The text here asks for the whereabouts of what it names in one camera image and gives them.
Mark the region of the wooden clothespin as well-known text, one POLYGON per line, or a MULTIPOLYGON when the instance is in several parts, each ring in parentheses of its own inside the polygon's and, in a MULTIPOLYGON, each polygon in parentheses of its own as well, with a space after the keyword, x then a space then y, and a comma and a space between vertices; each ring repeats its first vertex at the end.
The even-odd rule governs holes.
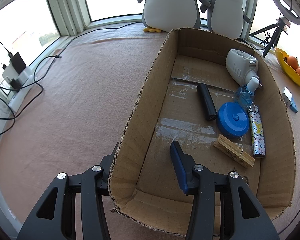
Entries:
POLYGON ((218 136, 213 146, 245 168, 254 166, 255 159, 222 134, 218 136))

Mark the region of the patterned lighter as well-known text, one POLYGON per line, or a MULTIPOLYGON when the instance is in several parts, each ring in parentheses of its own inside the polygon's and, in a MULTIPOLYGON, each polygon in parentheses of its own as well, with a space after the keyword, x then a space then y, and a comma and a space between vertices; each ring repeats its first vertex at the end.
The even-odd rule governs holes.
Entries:
POLYGON ((253 157, 264 158, 266 156, 264 132, 263 132, 261 115, 258 107, 255 104, 252 104, 248 108, 248 116, 250 121, 253 157))

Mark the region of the blue round tape measure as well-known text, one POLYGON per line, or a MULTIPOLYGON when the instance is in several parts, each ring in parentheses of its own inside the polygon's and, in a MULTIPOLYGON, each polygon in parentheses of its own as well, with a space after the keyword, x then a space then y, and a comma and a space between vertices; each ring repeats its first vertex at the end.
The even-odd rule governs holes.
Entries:
POLYGON ((228 139, 238 139, 248 132, 248 115, 238 103, 222 104, 217 114, 217 127, 228 139))

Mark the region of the blue glass bottle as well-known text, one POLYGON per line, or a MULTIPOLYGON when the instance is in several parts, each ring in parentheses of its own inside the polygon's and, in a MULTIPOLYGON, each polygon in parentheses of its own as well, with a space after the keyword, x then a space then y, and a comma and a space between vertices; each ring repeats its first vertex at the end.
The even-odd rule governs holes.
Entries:
POLYGON ((259 87, 259 79, 252 77, 250 81, 235 92, 234 102, 238 103, 245 111, 253 104, 255 90, 259 87))

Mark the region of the black cylinder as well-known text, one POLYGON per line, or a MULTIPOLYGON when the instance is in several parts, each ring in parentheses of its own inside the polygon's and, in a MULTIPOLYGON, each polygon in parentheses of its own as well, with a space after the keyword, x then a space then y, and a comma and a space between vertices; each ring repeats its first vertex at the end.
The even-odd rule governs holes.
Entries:
POLYGON ((206 121, 213 121, 217 119, 217 111, 213 103, 210 91, 206 84, 199 84, 197 92, 202 103, 206 121))

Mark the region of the white plug-in device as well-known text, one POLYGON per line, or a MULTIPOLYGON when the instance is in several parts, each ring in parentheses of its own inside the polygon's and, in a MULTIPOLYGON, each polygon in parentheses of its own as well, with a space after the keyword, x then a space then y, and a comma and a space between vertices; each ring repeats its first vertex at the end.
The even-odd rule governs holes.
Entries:
POLYGON ((226 56, 225 65, 231 77, 240 86, 246 86, 253 93, 260 86, 257 75, 257 58, 244 51, 230 49, 226 56))

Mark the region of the white usb charger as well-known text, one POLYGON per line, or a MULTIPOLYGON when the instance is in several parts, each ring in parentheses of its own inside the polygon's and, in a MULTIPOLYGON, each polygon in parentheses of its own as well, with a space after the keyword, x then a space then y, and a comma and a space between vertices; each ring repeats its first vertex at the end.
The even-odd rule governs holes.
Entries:
POLYGON ((292 104, 292 94, 290 92, 290 90, 287 87, 284 87, 282 92, 281 92, 281 96, 285 102, 286 107, 290 107, 292 104))

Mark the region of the cardboard box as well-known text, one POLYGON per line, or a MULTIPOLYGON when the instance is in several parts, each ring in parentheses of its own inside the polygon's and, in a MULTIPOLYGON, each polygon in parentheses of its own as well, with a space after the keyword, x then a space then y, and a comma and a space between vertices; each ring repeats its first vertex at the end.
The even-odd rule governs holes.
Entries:
POLYGON ((177 140, 186 154, 211 171, 233 169, 248 178, 270 219, 290 206, 295 183, 294 140, 279 88, 253 49, 208 31, 171 31, 162 45, 123 131, 109 176, 114 210, 153 229, 184 235, 193 198, 179 188, 170 158, 177 140), (245 168, 214 147, 220 132, 207 121, 196 87, 208 86, 216 108, 231 102, 237 83, 225 66, 230 49, 258 60, 262 88, 255 94, 266 143, 266 157, 245 168))

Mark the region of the white power strip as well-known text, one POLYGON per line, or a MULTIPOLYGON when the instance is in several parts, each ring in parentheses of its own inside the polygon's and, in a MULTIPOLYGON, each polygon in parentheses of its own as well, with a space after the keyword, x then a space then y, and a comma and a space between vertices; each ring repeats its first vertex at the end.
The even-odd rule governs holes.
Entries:
POLYGON ((3 71, 2 77, 10 85, 13 97, 9 103, 13 113, 17 113, 21 104, 33 86, 33 75, 29 67, 26 67, 21 74, 18 74, 13 66, 9 64, 3 71))

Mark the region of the orange fruit upper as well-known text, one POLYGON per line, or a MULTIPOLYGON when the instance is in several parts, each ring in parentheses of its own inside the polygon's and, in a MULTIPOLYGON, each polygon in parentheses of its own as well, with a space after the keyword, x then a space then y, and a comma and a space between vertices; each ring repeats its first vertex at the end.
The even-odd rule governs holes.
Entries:
POLYGON ((298 60, 294 56, 287 57, 287 64, 291 66, 294 70, 296 70, 299 67, 298 60))

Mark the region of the black power adapter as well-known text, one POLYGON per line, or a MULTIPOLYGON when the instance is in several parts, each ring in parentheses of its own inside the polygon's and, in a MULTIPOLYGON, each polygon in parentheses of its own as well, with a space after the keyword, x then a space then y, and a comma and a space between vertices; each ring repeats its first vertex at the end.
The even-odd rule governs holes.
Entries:
POLYGON ((26 64, 19 52, 16 52, 14 55, 11 56, 10 63, 18 74, 21 74, 26 68, 26 64))

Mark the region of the yellow fruit bowl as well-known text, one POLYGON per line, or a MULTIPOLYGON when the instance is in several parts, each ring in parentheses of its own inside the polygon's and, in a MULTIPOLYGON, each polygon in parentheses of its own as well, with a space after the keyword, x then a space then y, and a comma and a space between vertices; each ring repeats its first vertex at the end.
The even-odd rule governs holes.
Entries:
POLYGON ((298 86, 300 86, 300 75, 290 66, 288 65, 284 58, 288 58, 289 55, 282 49, 275 47, 275 55, 277 58, 277 61, 283 70, 283 72, 290 77, 290 79, 296 83, 298 86))

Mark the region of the black tripod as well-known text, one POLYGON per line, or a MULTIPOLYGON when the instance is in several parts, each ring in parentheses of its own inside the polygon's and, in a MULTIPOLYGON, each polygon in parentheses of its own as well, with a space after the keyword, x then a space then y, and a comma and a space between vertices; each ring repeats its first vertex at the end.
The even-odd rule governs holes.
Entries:
POLYGON ((261 44, 265 45, 262 56, 266 57, 271 48, 274 49, 277 46, 281 33, 284 32, 285 34, 288 34, 286 27, 290 27, 290 22, 285 17, 280 17, 277 20, 277 23, 252 32, 249 36, 256 37, 256 35, 264 33, 265 39, 261 41, 261 44))

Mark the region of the small penguin plush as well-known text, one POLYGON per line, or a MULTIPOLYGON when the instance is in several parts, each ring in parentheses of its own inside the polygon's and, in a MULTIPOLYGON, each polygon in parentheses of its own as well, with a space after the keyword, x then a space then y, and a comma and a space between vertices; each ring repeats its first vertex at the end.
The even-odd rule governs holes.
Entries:
POLYGON ((243 0, 208 0, 210 6, 202 4, 207 12, 207 28, 210 32, 237 39, 243 30, 243 23, 252 21, 243 11, 243 0))

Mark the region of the large penguin plush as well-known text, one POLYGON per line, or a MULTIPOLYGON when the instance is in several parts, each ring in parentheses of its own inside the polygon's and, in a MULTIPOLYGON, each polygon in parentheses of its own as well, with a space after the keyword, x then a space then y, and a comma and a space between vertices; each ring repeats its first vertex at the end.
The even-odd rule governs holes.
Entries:
POLYGON ((137 0, 144 1, 143 31, 170 32, 179 28, 199 28, 200 13, 211 7, 209 0, 137 0))

